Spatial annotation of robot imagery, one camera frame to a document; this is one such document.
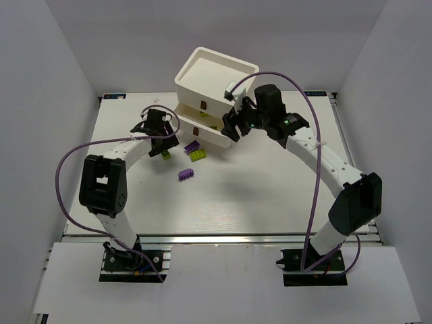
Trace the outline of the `white drawer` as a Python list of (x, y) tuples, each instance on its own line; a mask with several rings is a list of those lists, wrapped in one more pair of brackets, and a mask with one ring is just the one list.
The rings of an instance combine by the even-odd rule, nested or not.
[[(199, 114), (201, 111), (182, 103), (177, 105), (174, 112), (179, 117), (180, 125), (178, 125), (176, 118), (172, 120), (173, 125), (179, 126), (181, 131), (225, 149), (236, 144), (221, 134), (223, 122), (220, 118), (212, 115), (201, 117)], [(217, 130), (213, 130), (209, 126), (217, 126)]]

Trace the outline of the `white drawer cabinet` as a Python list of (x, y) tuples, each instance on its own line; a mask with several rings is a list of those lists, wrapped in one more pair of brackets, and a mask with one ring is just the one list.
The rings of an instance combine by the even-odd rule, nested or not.
[(221, 118), (233, 107), (224, 98), (226, 88), (258, 71), (253, 63), (198, 47), (174, 79), (178, 101)]

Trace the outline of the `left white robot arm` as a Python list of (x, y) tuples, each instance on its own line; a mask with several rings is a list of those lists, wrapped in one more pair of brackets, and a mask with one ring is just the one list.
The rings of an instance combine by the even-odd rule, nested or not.
[(138, 235), (125, 212), (128, 199), (127, 171), (144, 156), (162, 154), (177, 145), (170, 119), (172, 113), (162, 105), (151, 105), (141, 113), (142, 121), (130, 131), (130, 137), (102, 155), (84, 160), (79, 202), (101, 222), (111, 245), (119, 250), (138, 250)]

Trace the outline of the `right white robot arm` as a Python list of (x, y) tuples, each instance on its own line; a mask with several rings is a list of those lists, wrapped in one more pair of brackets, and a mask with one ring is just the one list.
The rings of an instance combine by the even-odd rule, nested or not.
[(251, 99), (231, 83), (224, 97), (233, 102), (223, 115), (221, 133), (237, 142), (251, 130), (264, 130), (283, 149), (296, 155), (323, 182), (335, 199), (327, 223), (307, 240), (306, 254), (322, 258), (348, 236), (381, 213), (382, 180), (349, 165), (318, 139), (316, 130), (298, 113), (288, 113), (274, 84), (260, 86)]

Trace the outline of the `right blue label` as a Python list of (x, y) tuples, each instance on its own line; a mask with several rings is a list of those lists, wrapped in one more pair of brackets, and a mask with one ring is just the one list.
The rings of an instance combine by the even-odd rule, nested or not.
[(308, 97), (326, 97), (327, 92), (322, 90), (313, 90), (313, 91), (305, 91), (304, 92)]

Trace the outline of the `blue label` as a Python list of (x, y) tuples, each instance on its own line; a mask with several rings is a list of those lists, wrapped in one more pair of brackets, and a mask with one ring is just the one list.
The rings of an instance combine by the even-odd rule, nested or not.
[(313, 90), (313, 91), (305, 91), (304, 92), (308, 97), (326, 97), (327, 92), (322, 90)]
[(126, 94), (104, 94), (103, 100), (123, 100), (126, 98)]

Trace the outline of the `purple rectangular lego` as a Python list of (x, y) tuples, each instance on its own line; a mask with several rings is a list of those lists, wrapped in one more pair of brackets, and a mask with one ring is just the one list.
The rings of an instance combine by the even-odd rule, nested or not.
[(192, 141), (184, 147), (184, 151), (189, 155), (200, 148), (200, 143), (197, 140)]

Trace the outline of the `left blue label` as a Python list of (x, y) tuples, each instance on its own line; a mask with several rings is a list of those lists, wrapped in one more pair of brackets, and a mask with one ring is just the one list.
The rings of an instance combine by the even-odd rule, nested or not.
[(123, 100), (126, 98), (126, 94), (104, 94), (103, 100)]

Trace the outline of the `purple rounded lego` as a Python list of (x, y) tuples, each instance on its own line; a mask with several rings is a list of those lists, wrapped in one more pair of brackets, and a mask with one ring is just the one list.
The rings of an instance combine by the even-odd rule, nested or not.
[(189, 179), (189, 178), (191, 178), (193, 176), (194, 176), (194, 170), (191, 169), (191, 168), (181, 170), (178, 173), (178, 179), (179, 179), (180, 182), (182, 182), (184, 180), (187, 180), (187, 179)]

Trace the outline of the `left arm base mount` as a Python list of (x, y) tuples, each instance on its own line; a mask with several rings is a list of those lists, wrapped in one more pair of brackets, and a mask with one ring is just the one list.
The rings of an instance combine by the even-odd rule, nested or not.
[[(139, 248), (152, 261), (161, 278), (165, 280), (169, 269), (170, 252), (155, 249), (143, 250), (139, 243), (136, 243), (134, 247)], [(105, 251), (99, 274), (100, 282), (162, 283), (150, 263), (142, 256), (111, 247), (110, 242), (104, 242), (103, 248)]]

